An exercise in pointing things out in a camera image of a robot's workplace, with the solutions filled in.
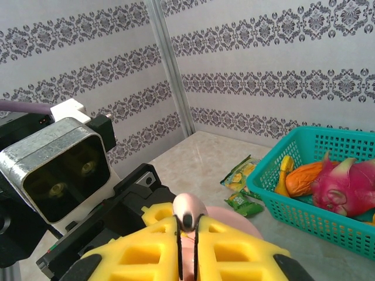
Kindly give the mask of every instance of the dragon fruit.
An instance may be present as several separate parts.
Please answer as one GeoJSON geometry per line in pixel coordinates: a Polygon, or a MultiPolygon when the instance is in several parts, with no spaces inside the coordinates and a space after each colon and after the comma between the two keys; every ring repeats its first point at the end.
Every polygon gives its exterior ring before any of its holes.
{"type": "Polygon", "coordinates": [[[323,169],[310,185],[315,206],[347,217],[375,208],[375,159],[356,161],[347,158],[334,166],[326,152],[323,169]]]}

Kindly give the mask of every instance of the beige table surface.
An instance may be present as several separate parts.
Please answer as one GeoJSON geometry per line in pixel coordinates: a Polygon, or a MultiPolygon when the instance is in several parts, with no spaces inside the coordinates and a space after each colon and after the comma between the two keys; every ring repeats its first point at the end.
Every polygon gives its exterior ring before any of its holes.
{"type": "MultiPolygon", "coordinates": [[[[162,183],[179,194],[190,192],[206,205],[230,208],[223,200],[231,191],[220,180],[246,156],[264,157],[270,148],[197,132],[154,159],[162,183]]],[[[315,281],[375,280],[375,262],[302,232],[272,218],[266,209],[250,218],[265,240],[290,251],[315,281]]],[[[47,233],[33,255],[20,262],[22,280],[48,280],[35,265],[55,242],[47,233]]]]}

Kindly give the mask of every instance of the plastic basket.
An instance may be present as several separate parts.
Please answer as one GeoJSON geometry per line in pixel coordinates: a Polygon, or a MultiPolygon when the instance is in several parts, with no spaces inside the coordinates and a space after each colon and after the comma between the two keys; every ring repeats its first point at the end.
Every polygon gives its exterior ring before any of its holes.
{"type": "Polygon", "coordinates": [[[331,160],[355,157],[364,161],[375,158],[374,144],[375,133],[301,126],[282,138],[259,162],[247,178],[247,186],[262,197],[276,220],[375,261],[374,226],[274,193],[285,155],[292,156],[295,167],[322,160],[327,150],[331,150],[331,160]]]}

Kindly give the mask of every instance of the wallpaper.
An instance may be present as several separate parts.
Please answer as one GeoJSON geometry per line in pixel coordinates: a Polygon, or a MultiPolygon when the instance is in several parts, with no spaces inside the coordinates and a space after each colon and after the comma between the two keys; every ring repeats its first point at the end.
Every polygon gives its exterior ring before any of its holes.
{"type": "Polygon", "coordinates": [[[375,130],[375,1],[162,2],[197,130],[268,146],[375,130]]]}
{"type": "Polygon", "coordinates": [[[120,177],[184,139],[141,1],[3,3],[0,75],[2,99],[75,98],[91,117],[112,114],[117,147],[108,159],[120,177]]]}

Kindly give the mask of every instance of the green snack package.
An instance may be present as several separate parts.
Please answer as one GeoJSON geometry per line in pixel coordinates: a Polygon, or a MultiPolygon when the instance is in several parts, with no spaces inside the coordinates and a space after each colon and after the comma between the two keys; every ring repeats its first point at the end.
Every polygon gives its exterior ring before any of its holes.
{"type": "Polygon", "coordinates": [[[263,211],[263,206],[249,202],[247,198],[241,193],[233,193],[227,200],[224,200],[229,206],[231,206],[235,212],[247,217],[248,215],[255,215],[263,211]]]}
{"type": "Polygon", "coordinates": [[[250,191],[246,186],[246,179],[254,171],[259,159],[247,156],[240,164],[230,171],[230,173],[220,182],[221,185],[228,187],[230,190],[240,192],[252,198],[262,200],[261,197],[250,191]]]}
{"type": "Polygon", "coordinates": [[[241,189],[241,190],[240,190],[240,193],[241,193],[241,194],[245,194],[245,195],[247,195],[247,196],[250,196],[250,197],[252,197],[252,198],[255,198],[255,199],[258,199],[258,200],[261,200],[261,201],[262,201],[262,198],[260,197],[260,195],[257,194],[257,193],[252,192],[251,190],[249,190],[249,189],[247,188],[247,186],[245,186],[243,189],[241,189]]]}

